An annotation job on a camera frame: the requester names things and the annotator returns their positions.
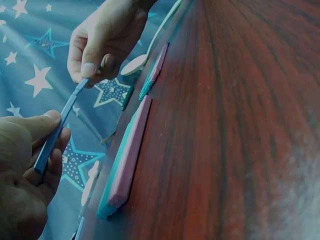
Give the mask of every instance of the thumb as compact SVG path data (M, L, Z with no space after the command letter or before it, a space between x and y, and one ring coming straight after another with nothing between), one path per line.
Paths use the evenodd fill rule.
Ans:
M25 128L30 133L32 142L34 142L53 132L60 123L61 117L57 111L50 110L42 116L27 118L7 116L2 119Z
M104 57L104 34L93 32L88 35L87 44L82 54L81 75L90 78L96 74Z

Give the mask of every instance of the red-brown wood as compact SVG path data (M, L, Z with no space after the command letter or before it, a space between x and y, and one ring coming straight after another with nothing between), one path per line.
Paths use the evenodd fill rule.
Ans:
M169 36L130 199L95 218L106 165L81 239L319 239L319 1L184 1L110 159Z

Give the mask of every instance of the white round object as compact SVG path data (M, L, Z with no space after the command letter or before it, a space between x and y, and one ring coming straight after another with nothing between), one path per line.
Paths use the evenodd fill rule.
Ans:
M146 64L146 61L147 54L137 56L135 59L131 60L127 65L124 66L120 74L122 76L131 75L138 71L141 67L143 67Z

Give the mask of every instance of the tablecloth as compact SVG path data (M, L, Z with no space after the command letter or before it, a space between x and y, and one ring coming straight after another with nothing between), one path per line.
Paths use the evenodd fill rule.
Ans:
M31 117L61 111L75 88L67 71L72 31L103 0L0 0L0 116ZM146 53L174 1L159 0L148 14L141 39L125 63ZM71 140L63 154L63 174L48 207L41 240L68 240L78 226L88 171L106 161L108 143L122 103L139 73L104 80L78 97L68 119Z

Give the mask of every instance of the blue stick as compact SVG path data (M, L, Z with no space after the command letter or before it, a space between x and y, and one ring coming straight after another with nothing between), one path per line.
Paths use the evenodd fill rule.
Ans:
M69 100L66 102L62 112L61 112L61 120L59 125L56 127L56 129L48 136L47 140L45 141L40 154L34 164L34 171L38 174L43 175L47 169L48 159L50 157L50 154L52 150L55 147L55 144L58 140L58 137L62 131L62 128L66 122L66 119L73 107L73 105L76 102L77 95L81 92L82 89L87 85L89 82L88 78L84 78L75 88L74 92L70 96Z

